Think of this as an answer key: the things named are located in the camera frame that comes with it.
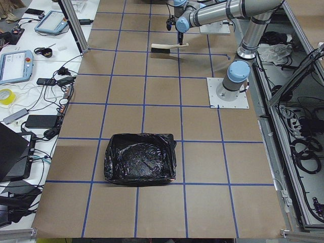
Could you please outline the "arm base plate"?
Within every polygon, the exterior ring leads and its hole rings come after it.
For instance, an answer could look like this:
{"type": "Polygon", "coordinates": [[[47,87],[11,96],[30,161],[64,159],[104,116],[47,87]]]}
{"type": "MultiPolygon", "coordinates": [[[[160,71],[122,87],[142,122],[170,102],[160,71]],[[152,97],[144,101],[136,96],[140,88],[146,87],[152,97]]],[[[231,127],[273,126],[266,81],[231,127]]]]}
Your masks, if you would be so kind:
{"type": "Polygon", "coordinates": [[[249,109],[244,85],[232,92],[223,87],[223,78],[208,77],[207,88],[210,108],[249,109]]]}
{"type": "Polygon", "coordinates": [[[199,27],[202,34],[230,35],[230,22],[227,20],[206,24],[199,27]]]}

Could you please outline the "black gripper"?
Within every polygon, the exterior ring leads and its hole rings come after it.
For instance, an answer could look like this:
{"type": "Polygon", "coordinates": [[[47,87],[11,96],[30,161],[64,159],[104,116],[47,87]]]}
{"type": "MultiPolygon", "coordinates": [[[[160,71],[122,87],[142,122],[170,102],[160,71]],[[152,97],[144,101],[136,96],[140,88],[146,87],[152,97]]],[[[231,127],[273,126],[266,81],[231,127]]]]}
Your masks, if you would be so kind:
{"type": "Polygon", "coordinates": [[[177,37],[178,37],[178,44],[179,45],[183,45],[183,39],[182,39],[183,36],[184,36],[184,34],[178,31],[177,37]]]}

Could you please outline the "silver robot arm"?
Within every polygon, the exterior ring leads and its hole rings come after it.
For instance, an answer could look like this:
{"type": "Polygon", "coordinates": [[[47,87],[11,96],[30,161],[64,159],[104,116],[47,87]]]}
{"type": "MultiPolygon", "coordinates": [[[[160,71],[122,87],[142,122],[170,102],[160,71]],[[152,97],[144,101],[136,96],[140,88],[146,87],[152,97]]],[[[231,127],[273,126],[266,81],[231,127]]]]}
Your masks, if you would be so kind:
{"type": "Polygon", "coordinates": [[[178,46],[183,45],[183,34],[194,27],[222,20],[248,19],[249,24],[237,48],[235,59],[228,66],[217,96],[225,101],[234,101],[240,88],[251,72],[260,39],[271,21],[271,16],[283,4],[282,1],[227,0],[205,5],[200,1],[174,1],[174,15],[168,26],[178,32],[178,46]]]}

